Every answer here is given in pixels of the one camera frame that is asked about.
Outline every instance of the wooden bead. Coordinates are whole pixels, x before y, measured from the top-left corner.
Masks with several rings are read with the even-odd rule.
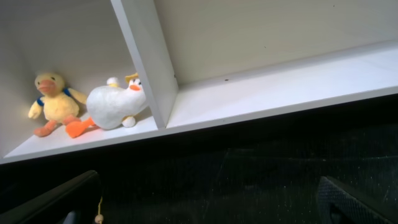
[[[102,223],[104,221],[104,216],[103,215],[97,215],[95,216],[95,223]]]

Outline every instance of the orange beak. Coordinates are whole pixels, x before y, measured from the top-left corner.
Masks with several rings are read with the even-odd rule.
[[[37,89],[43,93],[51,93],[55,90],[55,82],[50,80],[42,80]]]
[[[137,86],[137,85],[131,85],[131,86],[129,86],[129,88],[130,88],[130,90],[135,90],[135,91],[141,90],[141,88],[139,88],[139,86]]]

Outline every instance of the yellow hat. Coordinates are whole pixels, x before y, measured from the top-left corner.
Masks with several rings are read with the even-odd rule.
[[[132,80],[133,78],[138,78],[138,73],[126,76],[126,83],[129,84],[130,80]]]

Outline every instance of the blue backpack strap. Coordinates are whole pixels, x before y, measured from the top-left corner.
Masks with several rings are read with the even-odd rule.
[[[69,97],[72,97],[72,95],[70,94],[68,88],[64,88],[64,89],[63,89],[63,93],[66,94],[66,95],[69,96]]]
[[[44,103],[43,103],[43,101],[40,98],[41,97],[39,97],[36,102],[37,102],[38,105],[44,106]]]

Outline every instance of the dark floor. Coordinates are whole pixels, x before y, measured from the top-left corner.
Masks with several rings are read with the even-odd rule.
[[[105,223],[319,223],[323,175],[397,210],[397,102],[386,96],[9,164],[0,186],[28,182],[31,191],[0,201],[17,204],[95,169]],[[51,181],[31,184],[37,174]]]

